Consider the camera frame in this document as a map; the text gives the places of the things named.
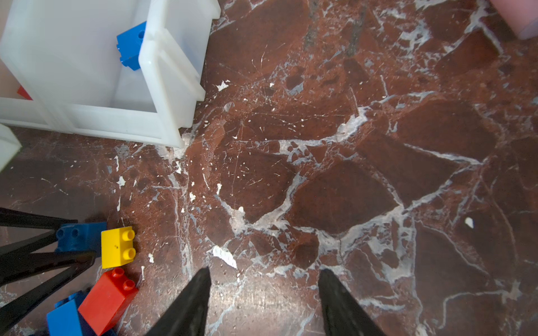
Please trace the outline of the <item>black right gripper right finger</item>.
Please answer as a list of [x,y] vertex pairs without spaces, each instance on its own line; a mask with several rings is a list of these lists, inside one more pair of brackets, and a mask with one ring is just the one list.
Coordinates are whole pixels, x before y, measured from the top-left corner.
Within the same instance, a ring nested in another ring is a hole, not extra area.
[[326,335],[385,336],[331,270],[320,272],[318,288]]

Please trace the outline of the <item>small yellow lego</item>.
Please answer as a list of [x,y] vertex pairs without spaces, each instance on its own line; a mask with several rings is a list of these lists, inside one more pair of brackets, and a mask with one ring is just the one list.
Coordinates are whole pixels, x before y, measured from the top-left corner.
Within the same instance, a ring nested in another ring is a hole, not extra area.
[[101,232],[102,268],[111,269],[133,262],[135,231],[131,226]]

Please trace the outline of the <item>small blue lego plate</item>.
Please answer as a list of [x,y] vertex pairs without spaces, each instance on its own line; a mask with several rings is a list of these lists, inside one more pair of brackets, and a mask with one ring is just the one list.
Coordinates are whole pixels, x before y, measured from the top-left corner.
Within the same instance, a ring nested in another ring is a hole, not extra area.
[[71,251],[94,251],[96,257],[102,255],[101,232],[106,230],[106,222],[64,224],[56,232],[56,253]]

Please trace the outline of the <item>blue lego pile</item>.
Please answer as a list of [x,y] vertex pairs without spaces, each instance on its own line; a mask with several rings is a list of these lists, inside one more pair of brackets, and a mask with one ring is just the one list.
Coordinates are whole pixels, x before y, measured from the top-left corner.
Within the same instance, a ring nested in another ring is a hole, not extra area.
[[78,312],[88,294],[78,291],[55,304],[54,310],[47,314],[49,335],[96,335]]

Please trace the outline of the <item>red lego pile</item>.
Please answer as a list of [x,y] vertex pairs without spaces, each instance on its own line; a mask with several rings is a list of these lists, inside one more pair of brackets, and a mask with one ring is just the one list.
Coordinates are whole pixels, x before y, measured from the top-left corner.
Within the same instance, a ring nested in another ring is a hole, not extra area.
[[111,330],[138,294],[136,283],[127,278],[123,268],[105,272],[78,308],[96,335]]

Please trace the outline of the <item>blue lego brick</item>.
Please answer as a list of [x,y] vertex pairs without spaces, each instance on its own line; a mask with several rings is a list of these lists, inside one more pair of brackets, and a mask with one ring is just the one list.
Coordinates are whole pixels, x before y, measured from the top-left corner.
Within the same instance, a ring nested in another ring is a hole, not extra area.
[[120,63],[133,71],[140,69],[139,55],[144,40],[146,22],[119,34],[116,47],[120,53]]

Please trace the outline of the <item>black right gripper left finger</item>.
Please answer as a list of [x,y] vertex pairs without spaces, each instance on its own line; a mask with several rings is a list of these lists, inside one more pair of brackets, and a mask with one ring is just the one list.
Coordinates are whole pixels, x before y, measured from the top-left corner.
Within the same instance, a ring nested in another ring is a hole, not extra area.
[[205,335],[211,285],[209,267],[201,268],[147,336]]

